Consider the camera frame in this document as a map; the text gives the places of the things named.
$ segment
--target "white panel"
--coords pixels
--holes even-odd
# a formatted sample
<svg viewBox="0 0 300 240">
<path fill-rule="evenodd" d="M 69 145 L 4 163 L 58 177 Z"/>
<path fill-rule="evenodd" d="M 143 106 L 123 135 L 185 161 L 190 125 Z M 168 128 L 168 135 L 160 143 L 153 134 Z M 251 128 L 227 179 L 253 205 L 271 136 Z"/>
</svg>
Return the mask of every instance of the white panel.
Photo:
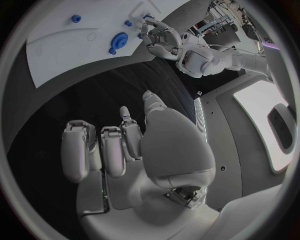
<svg viewBox="0 0 300 240">
<path fill-rule="evenodd" d="M 294 151 L 290 154 L 284 154 L 281 151 L 267 116 L 275 105 L 282 103 L 287 106 L 287 102 L 278 92 L 276 86 L 266 81 L 258 81 L 238 91 L 233 96 L 246 111 L 258 130 L 268 153 L 273 172 L 281 172 L 292 161 Z"/>
<path fill-rule="evenodd" d="M 104 59 L 130 56 L 142 42 L 143 16 L 150 13 L 161 21 L 189 0 L 64 0 L 29 34 L 27 60 L 38 88 L 68 70 Z M 73 23 L 73 15 L 81 21 Z M 128 27 L 126 20 L 132 22 Z M 109 54 L 111 40 L 128 34 L 127 44 Z"/>
</svg>

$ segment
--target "white board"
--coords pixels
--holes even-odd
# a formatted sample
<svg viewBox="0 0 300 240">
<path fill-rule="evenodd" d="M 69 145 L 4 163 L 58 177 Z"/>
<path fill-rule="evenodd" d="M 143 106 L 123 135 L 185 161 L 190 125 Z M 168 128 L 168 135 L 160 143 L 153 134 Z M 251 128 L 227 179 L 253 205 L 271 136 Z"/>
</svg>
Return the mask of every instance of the white board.
<svg viewBox="0 0 300 240">
<path fill-rule="evenodd" d="M 84 64 L 131 56 L 142 42 L 137 36 L 143 16 L 161 21 L 189 0 L 63 0 L 29 34 L 26 45 L 30 73 L 38 88 Z M 72 22 L 73 15 L 81 21 Z M 113 37 L 128 34 L 127 44 L 109 54 Z"/>
<path fill-rule="evenodd" d="M 287 106 L 288 103 L 283 99 L 275 84 L 266 81 L 258 81 L 236 92 L 233 96 L 248 114 L 259 132 L 273 172 L 280 173 L 292 161 L 294 151 L 290 154 L 282 152 L 269 125 L 267 116 L 275 105 L 282 103 Z"/>
</svg>

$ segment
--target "robotic arm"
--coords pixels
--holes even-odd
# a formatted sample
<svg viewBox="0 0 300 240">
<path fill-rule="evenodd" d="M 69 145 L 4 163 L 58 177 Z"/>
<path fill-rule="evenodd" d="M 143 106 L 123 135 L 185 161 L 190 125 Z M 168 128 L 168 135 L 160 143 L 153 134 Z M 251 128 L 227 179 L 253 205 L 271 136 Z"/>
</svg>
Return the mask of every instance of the robotic arm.
<svg viewBox="0 0 300 240">
<path fill-rule="evenodd" d="M 163 22 L 146 17 L 141 28 L 141 39 L 148 51 L 162 59 L 176 61 L 177 68 L 193 78 L 214 75 L 224 69 L 246 69 L 272 78 L 264 57 L 241 54 L 234 49 L 218 51 L 203 45 L 197 36 L 178 32 Z"/>
</svg>

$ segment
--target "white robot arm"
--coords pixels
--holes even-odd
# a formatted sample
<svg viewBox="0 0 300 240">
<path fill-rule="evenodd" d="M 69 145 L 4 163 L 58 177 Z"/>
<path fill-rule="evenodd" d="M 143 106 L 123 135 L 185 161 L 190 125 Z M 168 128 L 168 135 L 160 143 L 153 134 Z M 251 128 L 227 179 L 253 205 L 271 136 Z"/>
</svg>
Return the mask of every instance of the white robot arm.
<svg viewBox="0 0 300 240">
<path fill-rule="evenodd" d="M 154 29 L 148 31 L 148 25 Z M 193 78 L 218 74 L 224 69 L 246 69 L 271 78 L 264 57 L 241 54 L 232 48 L 225 51 L 211 49 L 201 45 L 198 37 L 187 32 L 180 37 L 175 29 L 151 17 L 145 18 L 141 38 L 151 54 L 176 61 L 177 68 Z"/>
</svg>

